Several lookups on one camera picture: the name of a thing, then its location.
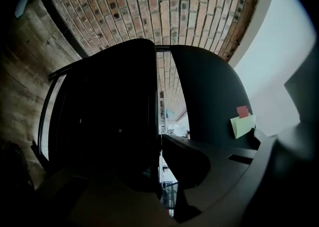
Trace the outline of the red tape piece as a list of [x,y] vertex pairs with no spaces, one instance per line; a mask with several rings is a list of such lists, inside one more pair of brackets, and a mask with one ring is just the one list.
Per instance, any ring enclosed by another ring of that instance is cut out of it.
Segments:
[[249,107],[247,105],[237,107],[239,118],[246,118],[249,116]]

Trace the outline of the pale green sticky note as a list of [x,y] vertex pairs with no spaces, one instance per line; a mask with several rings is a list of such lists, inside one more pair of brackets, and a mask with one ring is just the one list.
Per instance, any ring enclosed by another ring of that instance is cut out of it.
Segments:
[[255,128],[256,115],[249,115],[244,118],[235,117],[230,119],[233,133],[236,139],[250,132],[251,129]]

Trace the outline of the black folding chair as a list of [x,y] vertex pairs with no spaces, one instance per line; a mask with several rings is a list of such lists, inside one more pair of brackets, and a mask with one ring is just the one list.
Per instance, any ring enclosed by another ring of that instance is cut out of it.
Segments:
[[254,149],[249,135],[236,138],[230,119],[250,106],[233,68],[203,48],[155,45],[133,39],[102,50],[50,74],[54,102],[48,157],[42,137],[33,143],[46,172],[52,174],[81,156],[92,156],[119,171],[137,187],[159,185],[157,53],[167,51],[177,66],[189,117],[190,137],[222,148]]

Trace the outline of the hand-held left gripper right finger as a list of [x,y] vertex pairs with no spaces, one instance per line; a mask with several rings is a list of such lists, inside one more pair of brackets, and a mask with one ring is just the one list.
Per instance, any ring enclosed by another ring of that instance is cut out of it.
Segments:
[[162,152],[178,182],[179,224],[239,224],[265,174],[274,138],[255,130],[258,150],[222,148],[162,136]]

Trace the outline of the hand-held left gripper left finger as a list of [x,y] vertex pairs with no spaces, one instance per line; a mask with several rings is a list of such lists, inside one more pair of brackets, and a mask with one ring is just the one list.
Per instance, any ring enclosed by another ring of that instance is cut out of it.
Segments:
[[173,227],[155,193],[131,189],[113,173],[67,166],[37,189],[39,218],[48,227]]

